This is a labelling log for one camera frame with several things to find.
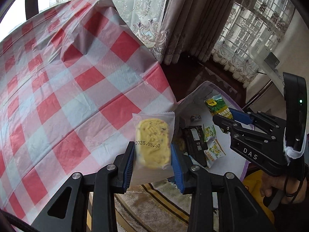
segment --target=striped rug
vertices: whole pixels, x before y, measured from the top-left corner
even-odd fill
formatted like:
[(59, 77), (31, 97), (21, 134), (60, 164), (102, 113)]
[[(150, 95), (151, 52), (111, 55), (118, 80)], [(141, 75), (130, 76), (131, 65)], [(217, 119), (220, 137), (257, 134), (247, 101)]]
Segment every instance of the striped rug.
[[(87, 231), (91, 228), (92, 193), (89, 196)], [(182, 195), (167, 180), (130, 187), (115, 194), (118, 231), (185, 232), (188, 229), (191, 196)]]

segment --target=checkered tablecloth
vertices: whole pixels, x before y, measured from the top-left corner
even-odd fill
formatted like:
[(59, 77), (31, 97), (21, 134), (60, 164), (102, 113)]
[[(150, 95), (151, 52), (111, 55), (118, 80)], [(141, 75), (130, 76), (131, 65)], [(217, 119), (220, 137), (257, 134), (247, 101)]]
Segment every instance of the checkered tablecloth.
[(162, 69), (112, 0), (74, 0), (0, 43), (0, 207), (32, 223), (66, 179), (113, 162), (132, 113), (175, 106)]

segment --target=dark wooden floor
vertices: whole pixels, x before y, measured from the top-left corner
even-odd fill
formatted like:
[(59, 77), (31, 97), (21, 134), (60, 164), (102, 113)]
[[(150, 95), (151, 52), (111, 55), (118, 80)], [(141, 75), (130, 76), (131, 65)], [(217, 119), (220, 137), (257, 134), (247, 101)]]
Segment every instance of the dark wooden floor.
[(162, 64), (163, 72), (177, 101), (185, 98), (204, 81), (210, 81), (229, 95), (240, 107), (245, 105), (246, 89), (243, 83), (224, 70), (224, 66), (210, 58), (203, 65), (194, 57), (182, 53), (177, 64)]

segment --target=purple rim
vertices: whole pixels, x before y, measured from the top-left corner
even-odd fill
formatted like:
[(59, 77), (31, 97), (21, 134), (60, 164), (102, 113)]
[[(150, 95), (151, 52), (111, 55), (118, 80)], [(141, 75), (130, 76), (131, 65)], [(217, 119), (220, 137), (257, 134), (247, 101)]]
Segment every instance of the purple rim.
[[(221, 93), (221, 95), (223, 95), (225, 98), (228, 99), (228, 101), (239, 111), (242, 111), (242, 109), (239, 107), (239, 105), (236, 104), (236, 102), (231, 99), (230, 96), (228, 96), (223, 90), (221, 90), (218, 86), (216, 86), (215, 84), (213, 84), (212, 82), (209, 82), (209, 86), (212, 87), (213, 89), (215, 89), (216, 91), (218, 91), (219, 93)], [(241, 173), (241, 177), (240, 177), (240, 181), (243, 181), (245, 176), (246, 176), (246, 173), (247, 173), (247, 169), (248, 169), (248, 165), (249, 165), (249, 161), (246, 160), (245, 162), (245, 165), (244, 165), (244, 169), (243, 169), (243, 172)]]

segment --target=yellow cookie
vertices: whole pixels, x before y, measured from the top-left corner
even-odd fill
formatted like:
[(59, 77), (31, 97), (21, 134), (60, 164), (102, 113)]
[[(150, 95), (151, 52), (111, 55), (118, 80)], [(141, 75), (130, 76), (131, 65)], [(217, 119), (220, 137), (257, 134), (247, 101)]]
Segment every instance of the yellow cookie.
[(158, 118), (141, 120), (136, 127), (137, 160), (148, 168), (162, 168), (170, 162), (168, 124)]

